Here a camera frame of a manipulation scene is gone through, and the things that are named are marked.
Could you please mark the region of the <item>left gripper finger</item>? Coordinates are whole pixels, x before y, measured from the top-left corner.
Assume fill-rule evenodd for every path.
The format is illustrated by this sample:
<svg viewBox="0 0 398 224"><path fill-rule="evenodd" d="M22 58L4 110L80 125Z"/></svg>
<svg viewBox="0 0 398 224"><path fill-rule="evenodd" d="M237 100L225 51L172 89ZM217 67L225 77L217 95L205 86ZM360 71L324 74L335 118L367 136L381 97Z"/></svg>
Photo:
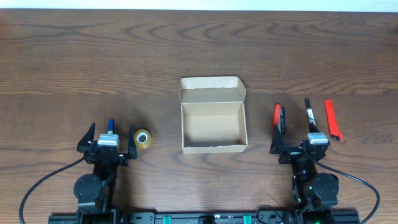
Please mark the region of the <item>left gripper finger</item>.
<svg viewBox="0 0 398 224"><path fill-rule="evenodd" d="M127 153L129 159L137 159L137 146L134 141L134 128L133 125L130 125L128 142L127 142Z"/></svg>
<svg viewBox="0 0 398 224"><path fill-rule="evenodd" d="M80 139L77 144L78 152L88 152L90 150L90 144L95 135L95 123L92 123L86 134Z"/></svg>

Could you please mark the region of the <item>black white marker pen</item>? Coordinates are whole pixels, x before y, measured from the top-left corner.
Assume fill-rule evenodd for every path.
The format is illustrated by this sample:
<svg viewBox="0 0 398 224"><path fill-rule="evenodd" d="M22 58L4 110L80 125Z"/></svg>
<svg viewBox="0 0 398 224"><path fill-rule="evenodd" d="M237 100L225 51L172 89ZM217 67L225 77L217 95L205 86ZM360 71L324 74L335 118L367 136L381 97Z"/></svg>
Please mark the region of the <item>black white marker pen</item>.
<svg viewBox="0 0 398 224"><path fill-rule="evenodd" d="M313 123L315 125L315 118L313 115L313 110L312 110L312 107L310 104L310 100L308 98L305 99L305 106L306 106L306 110L307 110L309 123Z"/></svg>

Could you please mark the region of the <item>yellow tape roll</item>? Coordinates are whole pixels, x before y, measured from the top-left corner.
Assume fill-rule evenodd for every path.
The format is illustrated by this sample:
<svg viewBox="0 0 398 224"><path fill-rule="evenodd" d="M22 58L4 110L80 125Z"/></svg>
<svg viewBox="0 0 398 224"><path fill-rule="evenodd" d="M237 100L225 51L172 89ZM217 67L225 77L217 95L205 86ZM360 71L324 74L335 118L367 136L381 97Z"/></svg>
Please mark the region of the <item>yellow tape roll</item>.
<svg viewBox="0 0 398 224"><path fill-rule="evenodd" d="M152 136L146 129L140 129L134 133L134 142L139 148L147 148L151 145Z"/></svg>

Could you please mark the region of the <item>red utility knife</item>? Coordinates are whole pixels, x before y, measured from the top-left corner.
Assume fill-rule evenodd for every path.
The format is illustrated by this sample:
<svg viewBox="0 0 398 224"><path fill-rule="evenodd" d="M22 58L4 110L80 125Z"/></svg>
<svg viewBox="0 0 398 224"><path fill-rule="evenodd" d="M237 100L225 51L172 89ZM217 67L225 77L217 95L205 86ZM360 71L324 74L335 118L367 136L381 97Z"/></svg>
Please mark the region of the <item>red utility knife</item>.
<svg viewBox="0 0 398 224"><path fill-rule="evenodd" d="M333 101L331 99L324 100L326 120L328 123L328 130L330 136L336 141L343 140L343 134L341 133L338 124L336 122L335 110L333 107Z"/></svg>

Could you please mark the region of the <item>blue marker pen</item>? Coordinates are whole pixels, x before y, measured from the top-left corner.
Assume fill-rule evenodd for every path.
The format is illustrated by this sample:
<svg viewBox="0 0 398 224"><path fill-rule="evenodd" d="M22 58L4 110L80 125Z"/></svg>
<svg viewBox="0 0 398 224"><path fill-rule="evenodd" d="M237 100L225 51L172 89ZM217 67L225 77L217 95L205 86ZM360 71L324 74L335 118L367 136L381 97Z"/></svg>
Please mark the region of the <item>blue marker pen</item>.
<svg viewBox="0 0 398 224"><path fill-rule="evenodd" d="M114 134L114 119L108 121L108 134Z"/></svg>

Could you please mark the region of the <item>red handled pliers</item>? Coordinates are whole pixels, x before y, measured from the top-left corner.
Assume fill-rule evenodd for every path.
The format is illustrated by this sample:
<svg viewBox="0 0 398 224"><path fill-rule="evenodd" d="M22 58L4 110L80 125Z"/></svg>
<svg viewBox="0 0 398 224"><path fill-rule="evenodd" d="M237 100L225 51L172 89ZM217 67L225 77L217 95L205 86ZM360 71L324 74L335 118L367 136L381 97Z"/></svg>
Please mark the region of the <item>red handled pliers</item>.
<svg viewBox="0 0 398 224"><path fill-rule="evenodd" d="M272 127L274 127L275 125L277 125L281 135L284 135L286 131L285 108L279 103L276 103L274 106Z"/></svg>

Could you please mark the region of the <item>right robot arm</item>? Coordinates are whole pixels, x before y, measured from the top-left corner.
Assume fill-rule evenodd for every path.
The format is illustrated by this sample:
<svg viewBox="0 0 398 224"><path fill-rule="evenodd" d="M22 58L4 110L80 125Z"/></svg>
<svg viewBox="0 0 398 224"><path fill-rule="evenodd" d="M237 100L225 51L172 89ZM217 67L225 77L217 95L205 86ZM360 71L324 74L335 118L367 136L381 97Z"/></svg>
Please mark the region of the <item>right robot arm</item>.
<svg viewBox="0 0 398 224"><path fill-rule="evenodd" d="M338 203L337 176L318 172L315 163L326 156L330 141L321 132L308 133L299 146L286 146L284 135L277 124L273 127L271 154L279 156L278 163L291 165L293 194L303 207L312 210L333 207Z"/></svg>

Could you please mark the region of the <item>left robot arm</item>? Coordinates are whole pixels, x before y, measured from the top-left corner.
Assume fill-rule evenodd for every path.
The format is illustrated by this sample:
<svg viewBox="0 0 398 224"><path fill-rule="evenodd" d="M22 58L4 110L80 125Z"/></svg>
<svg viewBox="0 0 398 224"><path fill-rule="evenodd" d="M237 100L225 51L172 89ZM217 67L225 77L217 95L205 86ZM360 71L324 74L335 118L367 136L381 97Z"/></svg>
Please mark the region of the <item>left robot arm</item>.
<svg viewBox="0 0 398 224"><path fill-rule="evenodd" d="M74 185L74 194L78 199L80 213L101 213L111 207L116 187L118 168L128 166L131 159L137 158L134 142L134 128L130 127L127 153L119 152L119 136L114 133L114 121L108 124L108 132L95 140L95 123L77 144L77 151L83 154L83 160L93 165L93 172L78 178Z"/></svg>

